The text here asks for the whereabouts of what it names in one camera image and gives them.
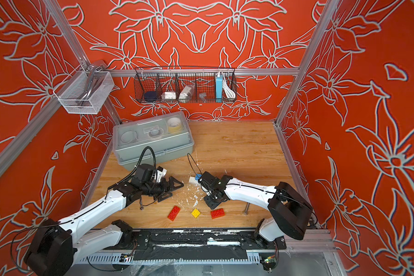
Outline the clear plastic wall bin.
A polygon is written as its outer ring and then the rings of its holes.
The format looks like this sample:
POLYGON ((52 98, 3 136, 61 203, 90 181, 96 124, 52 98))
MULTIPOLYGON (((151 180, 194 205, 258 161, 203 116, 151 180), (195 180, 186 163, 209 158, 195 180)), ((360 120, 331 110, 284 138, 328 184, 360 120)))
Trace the clear plastic wall bin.
POLYGON ((67 113, 96 115, 114 87, 110 72, 93 69, 90 72, 76 72, 54 94, 67 113))

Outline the red lego brick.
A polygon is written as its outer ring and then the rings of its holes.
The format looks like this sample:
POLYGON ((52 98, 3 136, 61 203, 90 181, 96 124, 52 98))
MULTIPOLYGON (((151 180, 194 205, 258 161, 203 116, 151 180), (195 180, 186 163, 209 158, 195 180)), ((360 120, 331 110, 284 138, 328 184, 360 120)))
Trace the red lego brick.
POLYGON ((171 221, 174 221, 180 211, 181 211, 180 207, 174 206, 172 210, 170 211, 170 213, 168 214, 167 218, 171 221))
POLYGON ((223 208, 216 209, 210 212, 210 216, 212 219, 217 219, 219 217, 225 216, 225 211, 223 208))

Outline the white lego brick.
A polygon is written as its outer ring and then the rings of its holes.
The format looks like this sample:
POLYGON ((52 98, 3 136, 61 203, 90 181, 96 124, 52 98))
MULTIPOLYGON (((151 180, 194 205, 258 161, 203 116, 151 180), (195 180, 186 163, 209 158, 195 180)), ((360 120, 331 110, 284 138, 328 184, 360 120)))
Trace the white lego brick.
POLYGON ((189 184, 200 186, 195 177, 189 177, 189 184))

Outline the dark blue round object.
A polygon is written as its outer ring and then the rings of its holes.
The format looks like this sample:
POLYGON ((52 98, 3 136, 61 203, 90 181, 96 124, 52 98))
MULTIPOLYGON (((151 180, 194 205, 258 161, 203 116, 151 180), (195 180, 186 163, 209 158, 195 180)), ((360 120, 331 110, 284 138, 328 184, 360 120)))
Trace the dark blue round object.
POLYGON ((146 102, 156 102, 158 100, 158 94, 155 90, 147 91, 144 93, 143 98, 146 102))

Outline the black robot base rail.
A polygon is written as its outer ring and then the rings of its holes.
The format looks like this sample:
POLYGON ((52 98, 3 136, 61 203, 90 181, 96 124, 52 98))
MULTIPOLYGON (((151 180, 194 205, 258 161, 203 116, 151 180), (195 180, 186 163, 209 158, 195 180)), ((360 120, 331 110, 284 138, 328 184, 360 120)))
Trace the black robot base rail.
POLYGON ((254 261, 285 250, 285 238, 266 241, 253 228, 137 229, 105 251, 131 254, 134 261, 254 261))

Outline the light blue box in basket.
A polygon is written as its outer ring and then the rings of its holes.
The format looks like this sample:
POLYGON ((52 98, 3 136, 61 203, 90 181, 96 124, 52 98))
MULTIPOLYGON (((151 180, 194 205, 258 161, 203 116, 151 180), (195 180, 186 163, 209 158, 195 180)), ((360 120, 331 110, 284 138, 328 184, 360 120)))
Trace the light blue box in basket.
POLYGON ((217 74, 215 76, 215 100, 217 103, 222 102, 223 98, 223 75, 217 74))

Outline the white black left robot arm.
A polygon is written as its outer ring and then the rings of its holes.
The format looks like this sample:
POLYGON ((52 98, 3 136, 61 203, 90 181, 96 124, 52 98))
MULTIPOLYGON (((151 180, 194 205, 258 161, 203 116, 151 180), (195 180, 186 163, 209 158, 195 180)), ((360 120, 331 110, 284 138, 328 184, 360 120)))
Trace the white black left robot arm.
POLYGON ((142 196, 161 202, 184 187, 174 177, 166 178, 166 173, 162 167, 140 164, 88 207, 58 221, 43 222, 24 256, 24 263, 38 276, 63 276, 78 261, 100 250, 136 245, 132 227, 122 220, 98 231, 92 229, 142 196))

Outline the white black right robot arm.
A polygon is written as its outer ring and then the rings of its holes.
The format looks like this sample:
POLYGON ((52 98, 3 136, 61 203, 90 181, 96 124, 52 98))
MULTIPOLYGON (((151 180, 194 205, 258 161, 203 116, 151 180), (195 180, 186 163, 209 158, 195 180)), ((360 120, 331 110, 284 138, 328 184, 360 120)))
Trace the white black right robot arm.
POLYGON ((271 218, 262 220, 256 236, 268 242, 282 236, 303 240, 312 217, 312 206, 288 183, 263 186, 230 175, 217 178, 207 171, 195 180, 206 193, 204 201, 211 210, 226 201, 243 201, 268 210, 271 218))

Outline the grey translucent plastic storage box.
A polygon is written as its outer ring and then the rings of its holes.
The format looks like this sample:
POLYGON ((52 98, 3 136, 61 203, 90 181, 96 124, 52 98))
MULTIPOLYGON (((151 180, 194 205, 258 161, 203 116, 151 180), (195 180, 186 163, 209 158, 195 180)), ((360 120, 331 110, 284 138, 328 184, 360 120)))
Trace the grey translucent plastic storage box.
POLYGON ((114 127, 113 153, 117 163, 126 170, 134 169, 146 147, 153 149, 157 164, 191 154, 194 139, 184 113, 174 112, 114 127), (181 131, 168 132, 167 121, 171 117, 181 119, 181 131))

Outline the yellow tape roll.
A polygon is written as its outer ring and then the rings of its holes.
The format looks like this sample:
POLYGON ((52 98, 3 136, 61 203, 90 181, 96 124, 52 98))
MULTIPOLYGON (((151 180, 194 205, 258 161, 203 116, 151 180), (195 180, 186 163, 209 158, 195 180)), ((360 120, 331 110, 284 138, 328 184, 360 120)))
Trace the yellow tape roll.
POLYGON ((176 133, 183 129, 182 121, 179 117, 171 117, 167 121, 167 130, 169 133, 176 133))

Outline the white packet in basket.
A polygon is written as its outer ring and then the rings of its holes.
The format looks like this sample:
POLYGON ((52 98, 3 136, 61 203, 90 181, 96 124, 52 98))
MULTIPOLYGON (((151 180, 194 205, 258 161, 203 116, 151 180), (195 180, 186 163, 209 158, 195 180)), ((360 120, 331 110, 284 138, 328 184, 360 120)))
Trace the white packet in basket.
POLYGON ((195 85, 186 85, 183 90, 180 92, 178 101, 180 103, 188 103, 195 92, 195 85))

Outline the metal bolt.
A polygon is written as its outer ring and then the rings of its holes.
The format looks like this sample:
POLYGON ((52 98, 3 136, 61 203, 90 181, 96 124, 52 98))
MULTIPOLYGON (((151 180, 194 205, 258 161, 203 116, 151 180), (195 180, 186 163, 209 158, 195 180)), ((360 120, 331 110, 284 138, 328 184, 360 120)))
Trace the metal bolt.
POLYGON ((250 207, 250 203, 247 203, 247 204, 246 204, 246 207, 245 207, 245 209, 244 209, 244 211, 243 211, 243 214, 244 214, 244 215, 248 215, 248 210, 249 210, 249 207, 250 207))

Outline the white box in basket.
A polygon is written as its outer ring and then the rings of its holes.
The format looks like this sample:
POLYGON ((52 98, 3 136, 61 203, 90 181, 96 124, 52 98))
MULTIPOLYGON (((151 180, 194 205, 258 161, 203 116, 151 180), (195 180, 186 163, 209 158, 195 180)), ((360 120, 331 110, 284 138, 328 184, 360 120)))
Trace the white box in basket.
POLYGON ((163 92, 162 93, 162 100, 163 101, 176 101, 177 100, 177 93, 174 91, 170 91, 170 92, 163 92))

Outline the yellow lego brick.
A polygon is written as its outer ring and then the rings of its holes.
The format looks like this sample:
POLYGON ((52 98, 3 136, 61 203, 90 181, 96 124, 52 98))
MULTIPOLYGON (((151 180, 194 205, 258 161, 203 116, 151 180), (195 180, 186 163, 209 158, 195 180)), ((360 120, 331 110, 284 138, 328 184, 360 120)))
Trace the yellow lego brick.
POLYGON ((195 208, 195 209, 192 210, 191 215, 194 218, 198 218, 201 215, 201 212, 198 209, 195 208))

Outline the metal tongs in bin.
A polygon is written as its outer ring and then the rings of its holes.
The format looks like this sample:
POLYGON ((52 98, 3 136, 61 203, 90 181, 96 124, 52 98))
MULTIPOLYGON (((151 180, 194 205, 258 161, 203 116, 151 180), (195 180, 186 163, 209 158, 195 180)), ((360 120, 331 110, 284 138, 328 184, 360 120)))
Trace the metal tongs in bin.
POLYGON ((93 87, 95 86, 94 76, 97 72, 100 72, 101 70, 103 70, 104 67, 105 67, 105 63, 102 60, 99 60, 98 62, 95 62, 88 67, 87 70, 89 74, 86 79, 84 91, 78 101, 78 106, 85 106, 85 103, 90 98, 90 95, 93 91, 93 87))

